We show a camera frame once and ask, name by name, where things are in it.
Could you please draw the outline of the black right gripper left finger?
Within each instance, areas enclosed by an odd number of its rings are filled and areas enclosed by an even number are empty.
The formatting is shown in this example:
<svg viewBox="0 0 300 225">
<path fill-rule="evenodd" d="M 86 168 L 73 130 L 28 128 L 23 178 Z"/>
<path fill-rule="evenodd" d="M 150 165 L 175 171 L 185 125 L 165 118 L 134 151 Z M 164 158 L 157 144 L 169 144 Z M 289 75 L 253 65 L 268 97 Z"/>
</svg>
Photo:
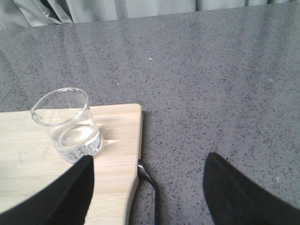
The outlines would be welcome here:
<svg viewBox="0 0 300 225">
<path fill-rule="evenodd" d="M 2 225 L 83 225 L 94 190 L 92 156 L 84 156 L 57 180 L 1 213 Z"/>
</svg>

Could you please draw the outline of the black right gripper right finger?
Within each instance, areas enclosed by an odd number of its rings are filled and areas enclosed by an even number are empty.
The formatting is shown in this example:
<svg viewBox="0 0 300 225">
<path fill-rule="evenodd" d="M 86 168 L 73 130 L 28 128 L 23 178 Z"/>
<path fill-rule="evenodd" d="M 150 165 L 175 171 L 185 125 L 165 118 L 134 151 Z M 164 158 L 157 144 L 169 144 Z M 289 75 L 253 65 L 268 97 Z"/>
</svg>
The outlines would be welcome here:
<svg viewBox="0 0 300 225">
<path fill-rule="evenodd" d="M 203 192 L 216 225 L 298 225 L 300 211 L 272 195 L 219 154 L 205 160 Z"/>
</svg>

